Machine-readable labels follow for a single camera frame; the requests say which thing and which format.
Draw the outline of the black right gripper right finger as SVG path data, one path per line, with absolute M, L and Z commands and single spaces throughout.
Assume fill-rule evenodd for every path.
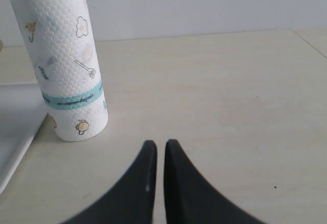
M 262 223 L 218 192 L 175 139 L 165 147 L 164 198 L 167 223 Z

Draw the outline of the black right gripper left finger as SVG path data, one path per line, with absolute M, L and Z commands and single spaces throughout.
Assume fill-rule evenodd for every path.
M 156 173 L 157 146 L 147 140 L 116 184 L 65 223 L 152 223 Z

